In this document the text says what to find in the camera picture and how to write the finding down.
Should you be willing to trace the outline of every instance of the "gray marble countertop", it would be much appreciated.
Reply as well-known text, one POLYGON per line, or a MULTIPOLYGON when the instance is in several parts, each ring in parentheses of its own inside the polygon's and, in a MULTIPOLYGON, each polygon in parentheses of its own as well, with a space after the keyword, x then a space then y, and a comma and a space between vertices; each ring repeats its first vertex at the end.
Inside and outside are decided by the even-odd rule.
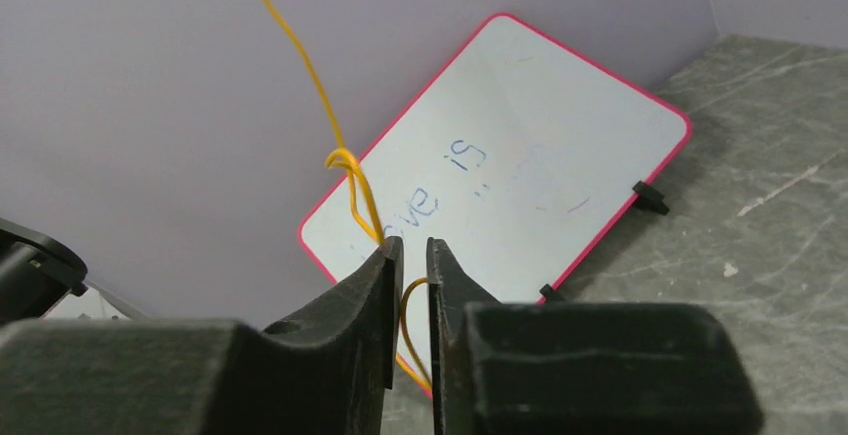
MULTIPOLYGON (((689 145, 563 285, 571 299, 707 307, 736 344, 764 434, 848 434, 848 53, 731 36, 657 90, 689 145)), ((429 434, 403 372, 383 433, 429 434)))

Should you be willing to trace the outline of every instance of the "black clip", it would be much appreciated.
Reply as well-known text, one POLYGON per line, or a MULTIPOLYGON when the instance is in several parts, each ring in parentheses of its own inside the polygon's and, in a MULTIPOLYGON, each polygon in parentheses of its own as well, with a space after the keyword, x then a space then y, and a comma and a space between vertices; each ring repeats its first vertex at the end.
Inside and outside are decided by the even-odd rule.
POLYGON ((668 205, 663 203, 665 195, 647 183, 641 180, 636 182, 636 185, 633 186, 633 191, 639 195, 639 198, 633 202, 634 207, 641 210, 650 210, 660 215, 667 215, 671 211, 668 205))
POLYGON ((541 293, 542 296, 545 297, 545 303, 565 301, 565 297, 560 295, 560 293, 557 292, 554 287, 548 285, 547 283, 539 289, 539 293, 541 293))

